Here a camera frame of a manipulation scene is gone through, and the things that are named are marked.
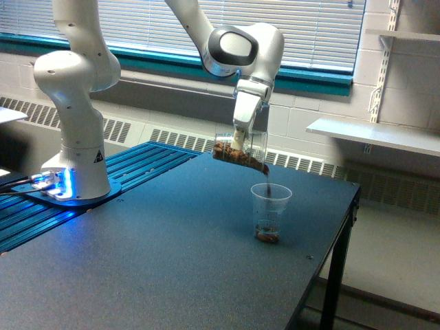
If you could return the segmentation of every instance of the window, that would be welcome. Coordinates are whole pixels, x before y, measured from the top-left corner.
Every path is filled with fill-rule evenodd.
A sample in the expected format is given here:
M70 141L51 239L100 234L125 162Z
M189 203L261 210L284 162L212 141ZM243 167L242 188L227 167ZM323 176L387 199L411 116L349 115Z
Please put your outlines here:
M286 39L283 67L352 73L365 0L200 0L214 26L257 22L278 27ZM163 0L99 0L109 45L198 56ZM52 0L0 0L0 32L62 39Z

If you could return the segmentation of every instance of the white shelf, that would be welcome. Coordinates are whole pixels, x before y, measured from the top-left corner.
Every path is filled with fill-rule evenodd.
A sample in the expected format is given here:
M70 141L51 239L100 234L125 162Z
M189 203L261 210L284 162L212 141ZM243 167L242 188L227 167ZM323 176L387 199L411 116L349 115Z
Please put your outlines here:
M24 119L26 117L27 116L23 112L0 107L0 124L3 124L4 122L12 122L14 120Z
M440 157L440 133L345 118L321 118L310 124L306 131Z
M440 42L440 35L437 34L424 34L424 33L414 33L414 32L403 32L403 31L388 31L388 30L375 30L366 29L367 34L377 34L379 36L388 36L397 39L405 40L420 40L420 41L438 41Z

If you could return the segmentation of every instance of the black table leg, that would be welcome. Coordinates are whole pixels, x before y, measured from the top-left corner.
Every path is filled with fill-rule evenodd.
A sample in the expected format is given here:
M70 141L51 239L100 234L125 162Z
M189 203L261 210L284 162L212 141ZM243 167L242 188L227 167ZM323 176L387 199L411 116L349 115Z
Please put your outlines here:
M349 248L350 233L354 222L355 210L356 206L352 206L349 218L347 219L344 228L342 229L342 232L333 248L329 279L327 281L327 288L325 292L324 307L321 315L320 330L332 330L333 328L336 307L338 306L339 291L342 283L342 275L344 274L345 260L347 257L347 250Z

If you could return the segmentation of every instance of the teal window frame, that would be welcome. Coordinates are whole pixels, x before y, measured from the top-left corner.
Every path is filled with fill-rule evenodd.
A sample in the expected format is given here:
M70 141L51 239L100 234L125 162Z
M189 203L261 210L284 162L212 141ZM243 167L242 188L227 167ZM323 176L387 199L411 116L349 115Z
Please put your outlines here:
M64 40L0 33L0 52L42 55L54 50L68 50ZM212 78L199 57L149 52L109 46L123 67L144 69L162 74L179 74L190 78ZM306 91L319 94L349 96L353 74L313 71L281 67L275 80L278 91Z

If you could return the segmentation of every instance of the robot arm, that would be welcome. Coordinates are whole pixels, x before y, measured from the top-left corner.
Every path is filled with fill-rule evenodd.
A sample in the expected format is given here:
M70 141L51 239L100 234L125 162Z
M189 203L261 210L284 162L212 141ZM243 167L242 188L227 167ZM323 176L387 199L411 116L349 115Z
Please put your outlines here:
M98 0L53 0L54 20L70 51L43 55L34 66L38 86L56 105L61 122L61 151L42 171L60 173L35 188L60 201L95 199L110 191L104 162L102 115L90 101L91 91L119 81L120 65L102 37Z
M214 29L197 0L165 2L196 45L208 72L220 77L239 72L234 92L232 148L242 149L245 135L252 132L257 112L269 106L283 57L283 34L266 23L246 27L224 25Z

